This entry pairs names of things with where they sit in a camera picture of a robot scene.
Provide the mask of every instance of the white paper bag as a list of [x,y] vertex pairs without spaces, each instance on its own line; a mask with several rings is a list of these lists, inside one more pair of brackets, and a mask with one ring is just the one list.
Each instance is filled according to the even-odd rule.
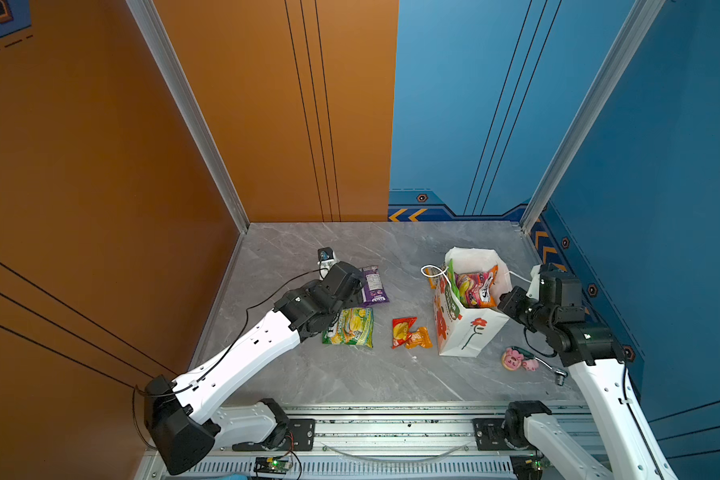
[[[445,255],[443,271],[453,260],[456,274],[488,272],[498,265],[496,281],[489,288],[490,295],[499,302],[503,293],[512,290],[509,269],[495,250],[479,248],[451,248]],[[440,275],[434,293],[434,318],[438,329],[440,355],[478,356],[509,320],[495,308],[466,308],[452,291],[448,280]]]

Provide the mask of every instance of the gray marble table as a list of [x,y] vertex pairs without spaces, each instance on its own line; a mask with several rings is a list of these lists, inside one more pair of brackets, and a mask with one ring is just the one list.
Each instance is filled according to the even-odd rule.
[[[242,241],[217,318],[201,360],[229,345],[242,328],[245,308],[265,299],[297,274],[316,268],[317,249],[330,246],[357,267],[378,265],[391,301],[374,307],[374,347],[323,345],[319,337],[264,367],[235,392],[228,405],[271,397],[283,404],[337,402],[508,402],[539,399],[584,402],[573,381],[559,387],[548,370],[510,372],[500,364],[510,345],[524,345],[523,329],[509,321],[474,359],[439,356],[429,282],[419,269],[440,264],[452,246],[496,250],[510,270],[525,274],[539,263],[519,228],[509,222],[401,222],[252,224]],[[312,278],[292,283],[300,286]],[[513,277],[513,282],[522,282]],[[251,310],[249,328],[267,305]],[[392,350],[392,319],[417,316],[435,343]],[[540,350],[543,337],[529,336]]]

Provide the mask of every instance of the orange snack package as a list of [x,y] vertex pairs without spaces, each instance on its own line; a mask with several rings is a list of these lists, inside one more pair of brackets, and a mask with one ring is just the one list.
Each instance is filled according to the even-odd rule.
[[396,349],[408,340],[411,327],[416,323],[415,316],[394,319],[392,321],[392,348]]
[[427,327],[420,326],[415,332],[408,334],[408,340],[405,342],[405,348],[412,349],[421,345],[425,349],[432,348],[432,342],[429,339],[429,331]]

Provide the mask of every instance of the purple snack package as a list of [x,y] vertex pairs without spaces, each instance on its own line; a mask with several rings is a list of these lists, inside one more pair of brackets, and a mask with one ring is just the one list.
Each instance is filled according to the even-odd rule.
[[378,274],[378,265],[364,266],[360,271],[365,276],[365,285],[362,287],[363,306],[389,302],[382,286],[382,277]]

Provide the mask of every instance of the orange wall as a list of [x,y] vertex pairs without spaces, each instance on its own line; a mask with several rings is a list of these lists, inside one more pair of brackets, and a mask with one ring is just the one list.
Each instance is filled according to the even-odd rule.
[[397,0],[156,6],[251,221],[386,220]]
[[[181,372],[234,223],[125,2],[30,7],[0,39],[0,261]],[[128,384],[172,375],[2,266],[0,292],[148,375],[2,297],[0,325]],[[0,329],[0,478],[129,478],[130,394]]]

